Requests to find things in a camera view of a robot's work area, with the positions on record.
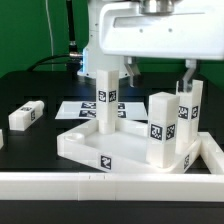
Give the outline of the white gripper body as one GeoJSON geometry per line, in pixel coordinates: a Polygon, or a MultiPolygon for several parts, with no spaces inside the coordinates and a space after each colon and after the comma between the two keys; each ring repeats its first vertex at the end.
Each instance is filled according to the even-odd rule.
{"type": "Polygon", "coordinates": [[[222,60],[224,0],[177,0],[169,14],[143,14],[138,2],[105,5],[99,44],[111,55],[222,60]]]}

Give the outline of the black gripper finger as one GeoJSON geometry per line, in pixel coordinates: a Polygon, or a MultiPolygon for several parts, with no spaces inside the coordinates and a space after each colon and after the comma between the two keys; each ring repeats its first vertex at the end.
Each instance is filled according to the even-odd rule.
{"type": "Polygon", "coordinates": [[[198,72],[199,61],[195,59],[187,59],[185,61],[186,72],[183,77],[178,81],[177,92],[185,93],[191,92],[193,86],[193,77],[198,72]]]}
{"type": "Polygon", "coordinates": [[[141,85],[141,73],[138,69],[136,59],[134,57],[125,56],[124,65],[130,75],[130,85],[132,87],[139,87],[141,85]]]}

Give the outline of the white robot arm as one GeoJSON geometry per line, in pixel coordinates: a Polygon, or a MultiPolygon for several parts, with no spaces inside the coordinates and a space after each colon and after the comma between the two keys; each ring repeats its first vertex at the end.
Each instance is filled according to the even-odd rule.
{"type": "Polygon", "coordinates": [[[136,57],[182,59],[180,92],[192,89],[200,60],[224,60],[224,0],[87,0],[90,36],[83,71],[119,68],[139,86],[136,57]]]}

